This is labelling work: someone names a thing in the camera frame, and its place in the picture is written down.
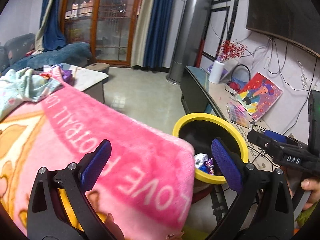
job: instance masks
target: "sofa backrest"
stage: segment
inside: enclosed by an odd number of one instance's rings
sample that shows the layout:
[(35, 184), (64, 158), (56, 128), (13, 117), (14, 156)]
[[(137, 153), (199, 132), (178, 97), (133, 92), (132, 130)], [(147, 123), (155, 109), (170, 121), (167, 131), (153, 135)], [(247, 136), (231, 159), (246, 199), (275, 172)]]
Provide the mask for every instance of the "sofa backrest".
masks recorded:
[(8, 40), (4, 44), (7, 56), (9, 59), (9, 65), (13, 65), (18, 60), (24, 58), (28, 51), (35, 48), (35, 35), (33, 33), (21, 35)]
[(0, 47), (0, 73), (9, 67), (8, 53), (5, 47)]

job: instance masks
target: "red berry branch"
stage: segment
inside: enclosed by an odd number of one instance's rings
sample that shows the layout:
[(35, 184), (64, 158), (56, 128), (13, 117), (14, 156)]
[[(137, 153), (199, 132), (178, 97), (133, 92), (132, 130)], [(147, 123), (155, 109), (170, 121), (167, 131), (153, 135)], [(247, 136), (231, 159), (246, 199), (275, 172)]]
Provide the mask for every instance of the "red berry branch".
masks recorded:
[(223, 41), (218, 50), (219, 55), (217, 60), (220, 62), (224, 62), (228, 59), (236, 57), (241, 58), (241, 56), (243, 56), (244, 52), (247, 50), (247, 46), (236, 42)]

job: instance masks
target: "floor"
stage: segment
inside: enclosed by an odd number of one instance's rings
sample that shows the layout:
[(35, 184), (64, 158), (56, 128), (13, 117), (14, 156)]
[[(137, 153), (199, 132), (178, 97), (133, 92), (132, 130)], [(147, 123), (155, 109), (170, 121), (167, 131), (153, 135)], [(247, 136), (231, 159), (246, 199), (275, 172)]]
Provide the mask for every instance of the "floor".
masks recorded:
[(106, 105), (162, 132), (171, 134), (185, 115), (177, 85), (166, 81), (167, 73), (111, 67), (104, 86)]

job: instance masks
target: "blue sofa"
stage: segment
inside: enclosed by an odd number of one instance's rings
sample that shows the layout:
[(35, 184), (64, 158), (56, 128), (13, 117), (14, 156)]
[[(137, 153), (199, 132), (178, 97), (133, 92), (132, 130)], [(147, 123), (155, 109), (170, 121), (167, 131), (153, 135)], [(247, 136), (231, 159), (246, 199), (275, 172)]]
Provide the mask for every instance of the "blue sofa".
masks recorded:
[(90, 45), (85, 42), (68, 44), (67, 46), (26, 57), (26, 53), (34, 49), (35, 35), (25, 34), (7, 41), (0, 47), (0, 73), (4, 75), (9, 69), (16, 71), (31, 67), (42, 68), (43, 65), (67, 63), (83, 67), (92, 57)]

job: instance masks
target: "painted canvas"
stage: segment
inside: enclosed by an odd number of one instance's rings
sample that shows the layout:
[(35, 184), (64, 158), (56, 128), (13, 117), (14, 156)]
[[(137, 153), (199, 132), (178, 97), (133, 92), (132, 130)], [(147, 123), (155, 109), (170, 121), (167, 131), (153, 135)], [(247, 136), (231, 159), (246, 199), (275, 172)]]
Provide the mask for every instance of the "painted canvas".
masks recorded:
[(282, 90), (260, 73), (239, 91), (238, 101), (253, 120), (258, 121), (282, 95)]

